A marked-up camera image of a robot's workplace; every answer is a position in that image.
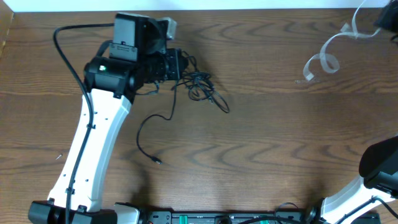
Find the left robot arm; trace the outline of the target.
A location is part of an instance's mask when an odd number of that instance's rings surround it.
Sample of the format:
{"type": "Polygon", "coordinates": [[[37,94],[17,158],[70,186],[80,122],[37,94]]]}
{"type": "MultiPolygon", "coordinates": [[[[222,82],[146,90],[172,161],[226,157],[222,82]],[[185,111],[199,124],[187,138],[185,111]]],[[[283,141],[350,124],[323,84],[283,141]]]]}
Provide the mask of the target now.
{"type": "Polygon", "coordinates": [[[44,201],[32,202],[32,223],[138,223],[128,203],[102,206],[104,181],[121,126],[146,83],[181,79],[188,61],[170,49],[177,23],[120,12],[113,38],[103,42],[77,80],[83,96],[78,127],[60,177],[44,201]]]}

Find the cardboard panel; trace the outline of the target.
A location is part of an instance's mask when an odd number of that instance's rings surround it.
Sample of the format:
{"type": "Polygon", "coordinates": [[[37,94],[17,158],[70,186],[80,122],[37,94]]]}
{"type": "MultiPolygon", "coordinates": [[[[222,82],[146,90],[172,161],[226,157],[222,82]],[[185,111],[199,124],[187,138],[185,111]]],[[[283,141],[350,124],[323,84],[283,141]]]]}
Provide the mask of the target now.
{"type": "Polygon", "coordinates": [[[0,16],[0,54],[2,55],[14,18],[14,11],[3,0],[0,3],[0,16]]]}

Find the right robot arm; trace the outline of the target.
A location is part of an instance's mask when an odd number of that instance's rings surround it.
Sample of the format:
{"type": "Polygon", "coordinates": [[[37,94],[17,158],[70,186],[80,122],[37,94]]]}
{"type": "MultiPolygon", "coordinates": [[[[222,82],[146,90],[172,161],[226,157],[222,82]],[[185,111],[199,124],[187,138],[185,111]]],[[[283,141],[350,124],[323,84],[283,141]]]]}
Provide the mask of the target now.
{"type": "MultiPolygon", "coordinates": [[[[312,56],[303,68],[307,82],[315,76],[310,71],[311,61],[319,60],[326,73],[335,73],[340,69],[337,58],[326,52],[329,43],[336,37],[347,36],[354,39],[368,39],[380,30],[397,33],[397,1],[389,1],[374,23],[377,30],[372,34],[358,31],[354,13],[351,23],[345,24],[339,33],[330,37],[312,56]]],[[[397,213],[388,206],[397,199],[397,137],[386,139],[369,146],[359,163],[359,174],[338,193],[325,197],[308,209],[300,223],[353,223],[360,216],[378,205],[383,205],[394,217],[397,213]]]]}

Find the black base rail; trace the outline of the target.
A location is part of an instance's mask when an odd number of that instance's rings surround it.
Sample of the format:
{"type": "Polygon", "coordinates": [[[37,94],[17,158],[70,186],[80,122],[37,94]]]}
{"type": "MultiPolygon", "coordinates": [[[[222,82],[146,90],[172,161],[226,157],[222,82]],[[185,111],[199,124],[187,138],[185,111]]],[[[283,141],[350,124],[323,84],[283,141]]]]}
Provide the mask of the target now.
{"type": "Polygon", "coordinates": [[[260,217],[286,218],[299,222],[303,219],[302,212],[273,212],[267,213],[182,213],[168,211],[147,212],[141,215],[139,223],[147,224],[216,224],[232,223],[237,224],[260,217]]]}

